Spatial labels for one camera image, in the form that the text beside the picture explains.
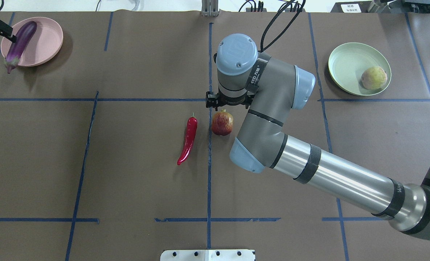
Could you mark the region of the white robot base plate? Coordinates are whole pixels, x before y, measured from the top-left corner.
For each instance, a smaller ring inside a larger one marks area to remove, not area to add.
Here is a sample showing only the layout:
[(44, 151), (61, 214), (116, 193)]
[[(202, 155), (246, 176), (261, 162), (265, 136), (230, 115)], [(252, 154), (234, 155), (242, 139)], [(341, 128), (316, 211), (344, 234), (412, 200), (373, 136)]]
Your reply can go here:
[(166, 250), (161, 261), (256, 261), (256, 253), (250, 249), (193, 249)]

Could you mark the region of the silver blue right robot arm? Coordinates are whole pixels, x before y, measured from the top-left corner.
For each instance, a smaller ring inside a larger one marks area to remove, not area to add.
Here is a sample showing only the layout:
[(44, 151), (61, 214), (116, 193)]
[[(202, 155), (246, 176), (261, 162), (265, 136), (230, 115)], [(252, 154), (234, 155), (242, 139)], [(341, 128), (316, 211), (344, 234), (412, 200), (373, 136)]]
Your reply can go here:
[(229, 155), (235, 165), (252, 173), (267, 167), (279, 171), (388, 221), (403, 234), (430, 241), (430, 168), (420, 185), (405, 185), (339, 157), (331, 145), (322, 149), (294, 137), (314, 130), (306, 124), (316, 115), (296, 127), (286, 121), (291, 111), (306, 106), (316, 78), (260, 52), (245, 34), (222, 39), (214, 61), (218, 93), (207, 92), (206, 107), (247, 108)]

